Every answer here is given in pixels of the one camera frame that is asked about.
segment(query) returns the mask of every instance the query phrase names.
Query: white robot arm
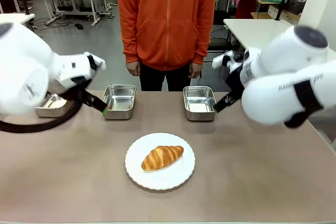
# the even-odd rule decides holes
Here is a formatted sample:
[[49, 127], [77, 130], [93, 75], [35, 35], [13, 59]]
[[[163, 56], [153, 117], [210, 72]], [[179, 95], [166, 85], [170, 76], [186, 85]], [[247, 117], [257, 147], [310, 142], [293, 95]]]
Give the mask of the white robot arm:
[[[243, 96], [243, 110], [253, 120], [265, 124], [287, 121], [288, 127], [297, 127], [313, 111], [329, 106], [321, 99], [314, 99], [314, 88], [308, 85], [308, 80], [316, 82], [316, 76], [323, 73], [323, 66], [335, 65], [326, 63], [327, 53], [328, 41], [325, 36], [306, 26], [288, 28], [263, 50], [248, 48], [242, 63], [235, 62], [233, 54], [228, 52], [225, 57], [230, 74], [226, 82], [232, 92], [223, 97], [214, 109], [219, 112]], [[284, 89], [288, 92], [286, 98], [284, 90], [273, 93], [279, 86], [290, 86], [286, 83], [296, 84], [290, 89]], [[302, 92], [311, 94], [314, 105], [300, 103]]]
[[[42, 103], [47, 91], [64, 94], [90, 81], [99, 68], [106, 68], [103, 59], [88, 52], [56, 54], [20, 24], [0, 24], [0, 49], [0, 114], [31, 112]], [[67, 98], [74, 99], [75, 95], [67, 94]], [[104, 109], [102, 101], [91, 98], [99, 104], [96, 109]]]
[[252, 80], [241, 98], [245, 114], [262, 124], [300, 126], [311, 113], [336, 105], [336, 61], [296, 73]]

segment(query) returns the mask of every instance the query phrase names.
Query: hoodie zipper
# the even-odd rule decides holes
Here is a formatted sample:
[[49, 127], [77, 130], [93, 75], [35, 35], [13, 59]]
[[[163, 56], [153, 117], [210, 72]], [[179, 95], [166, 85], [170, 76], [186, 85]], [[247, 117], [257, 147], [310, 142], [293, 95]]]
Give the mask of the hoodie zipper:
[[171, 0], [168, 0], [167, 1], [167, 38], [166, 38], [166, 57], [165, 57], [165, 63], [167, 63], [167, 61], [168, 61], [170, 4], [171, 4]]

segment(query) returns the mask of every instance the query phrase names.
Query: white plate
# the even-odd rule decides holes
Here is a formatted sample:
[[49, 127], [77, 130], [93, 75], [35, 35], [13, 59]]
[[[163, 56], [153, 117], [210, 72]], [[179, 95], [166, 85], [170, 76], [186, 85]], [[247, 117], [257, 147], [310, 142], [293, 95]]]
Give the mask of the white plate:
[[[141, 168], [143, 160], [156, 147], [182, 146], [182, 156], [163, 169], [145, 172]], [[125, 157], [128, 175], [138, 185], [152, 190], [167, 190], [179, 186], [188, 180], [195, 167], [195, 155], [190, 145], [182, 138], [167, 134], [153, 133], [136, 140], [128, 149]]]

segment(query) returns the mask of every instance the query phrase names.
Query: hoodie pocket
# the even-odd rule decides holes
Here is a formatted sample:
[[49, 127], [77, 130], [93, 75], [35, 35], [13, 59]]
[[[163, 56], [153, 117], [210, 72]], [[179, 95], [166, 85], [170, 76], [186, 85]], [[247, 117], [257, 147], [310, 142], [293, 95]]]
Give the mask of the hoodie pocket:
[[150, 65], [165, 64], [166, 20], [146, 18], [136, 34], [139, 58]]
[[181, 66], [190, 62], [195, 55], [198, 35], [190, 20], [171, 20], [168, 64]]

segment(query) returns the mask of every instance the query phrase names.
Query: stainless steel container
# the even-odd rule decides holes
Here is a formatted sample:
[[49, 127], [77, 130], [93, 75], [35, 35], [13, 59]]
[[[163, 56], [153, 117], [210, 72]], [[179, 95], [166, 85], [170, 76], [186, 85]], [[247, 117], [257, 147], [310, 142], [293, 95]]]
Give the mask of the stainless steel container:
[[109, 85], [102, 98], [108, 105], [106, 120], [126, 120], [133, 115], [135, 86], [133, 85]]
[[216, 112], [216, 100], [212, 89], [204, 86], [188, 86], [183, 89], [185, 116], [190, 121], [212, 121]]
[[35, 113], [40, 118], [58, 118], [63, 116], [73, 103], [73, 101], [64, 100], [58, 95], [53, 94], [40, 107], [35, 108]]

